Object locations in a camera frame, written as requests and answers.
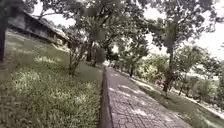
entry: tree trunk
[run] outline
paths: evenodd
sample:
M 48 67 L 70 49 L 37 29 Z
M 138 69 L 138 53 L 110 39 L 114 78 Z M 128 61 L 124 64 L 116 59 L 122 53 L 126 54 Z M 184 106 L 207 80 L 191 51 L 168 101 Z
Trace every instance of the tree trunk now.
M 0 62 L 4 61 L 5 34 L 7 26 L 8 20 L 6 18 L 0 18 Z
M 130 74 L 129 74 L 129 75 L 130 75 L 130 77 L 132 77 L 132 76 L 133 76 L 134 69 L 135 69 L 135 68 L 134 68 L 134 66 L 133 66 L 133 67 L 131 68 L 131 71 L 130 71 Z
M 89 45 L 88 45 L 88 53 L 87 53 L 87 56 L 86 56 L 86 61 L 87 62 L 91 62 L 91 60 L 92 60 L 92 46 L 93 46 L 93 41 L 92 40 L 90 40 L 89 41 Z
M 186 97 L 189 97 L 190 89 L 187 89 Z
M 83 46 L 82 46 L 82 48 L 81 48 L 81 50 L 80 50 L 80 52 L 78 53 L 78 56 L 75 58 L 75 60 L 74 59 L 72 59 L 72 58 L 70 58 L 70 59 L 72 59 L 71 60 L 71 67 L 70 67 L 70 75 L 74 75 L 75 74 L 75 71 L 76 71 L 76 68 L 78 67 L 78 65 L 79 65 L 79 62 L 81 61 L 81 59 L 82 59 L 82 57 L 83 57 L 83 55 L 84 55 L 84 53 L 85 53 L 85 51 L 86 51 L 86 45 L 84 44 Z
M 93 66 L 93 67 L 96 67 L 96 60 L 93 61 L 92 66 Z
M 170 49 L 170 57 L 169 57 L 169 69 L 166 74 L 166 81 L 163 86 L 163 91 L 167 92 L 170 83 L 172 82 L 173 79 L 173 48 Z
M 184 89 L 184 85 L 182 84 L 182 86 L 181 86 L 181 88 L 180 88 L 179 96 L 181 95 L 183 89 Z

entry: green lawn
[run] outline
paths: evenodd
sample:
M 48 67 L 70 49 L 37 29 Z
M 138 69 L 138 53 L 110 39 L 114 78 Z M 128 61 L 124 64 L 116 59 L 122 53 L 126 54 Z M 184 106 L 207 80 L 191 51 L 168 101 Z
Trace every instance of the green lawn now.
M 172 93 L 169 93 L 168 97 L 165 97 L 161 89 L 153 85 L 150 87 L 139 87 L 164 107 L 178 114 L 180 118 L 194 128 L 224 128 L 224 120 L 195 103 Z
M 49 44 L 8 34 L 0 65 L 0 128 L 96 128 L 102 73 Z

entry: building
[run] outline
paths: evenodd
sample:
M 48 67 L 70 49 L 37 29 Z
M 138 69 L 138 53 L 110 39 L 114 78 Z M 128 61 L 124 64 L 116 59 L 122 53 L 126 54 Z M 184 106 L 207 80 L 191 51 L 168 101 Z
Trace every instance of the building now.
M 65 34 L 24 11 L 9 19 L 9 28 L 46 42 L 58 45 L 69 43 L 69 38 Z

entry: sky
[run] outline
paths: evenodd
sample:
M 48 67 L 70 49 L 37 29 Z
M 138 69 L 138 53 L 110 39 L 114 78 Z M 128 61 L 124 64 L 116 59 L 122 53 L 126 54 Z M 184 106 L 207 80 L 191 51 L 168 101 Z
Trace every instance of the sky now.
M 218 9 L 219 14 L 224 15 L 224 0 L 220 0 L 216 3 L 215 7 Z M 39 15 L 42 10 L 42 4 L 39 3 L 35 6 L 35 10 L 32 15 Z M 145 12 L 145 17 L 149 19 L 165 18 L 163 14 L 160 14 L 156 9 L 148 8 Z M 49 15 L 46 16 L 48 20 L 53 21 L 56 25 L 63 24 L 65 27 L 73 25 L 75 21 L 73 19 L 66 20 L 62 15 Z M 154 53 L 165 53 L 165 50 L 158 50 L 157 47 L 151 44 L 152 36 L 147 35 L 146 39 L 150 42 L 149 47 L 150 51 Z M 224 60 L 224 48 L 221 48 L 222 43 L 224 42 L 224 23 L 216 25 L 216 31 L 214 33 L 202 33 L 202 36 L 199 40 L 196 40 L 196 45 L 208 49 L 212 56 Z

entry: paved walkway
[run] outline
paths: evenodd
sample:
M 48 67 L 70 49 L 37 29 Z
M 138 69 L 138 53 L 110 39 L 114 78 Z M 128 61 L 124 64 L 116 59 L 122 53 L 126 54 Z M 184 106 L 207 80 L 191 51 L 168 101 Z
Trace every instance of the paved walkway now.
M 107 82 L 114 128 L 191 128 L 111 68 Z

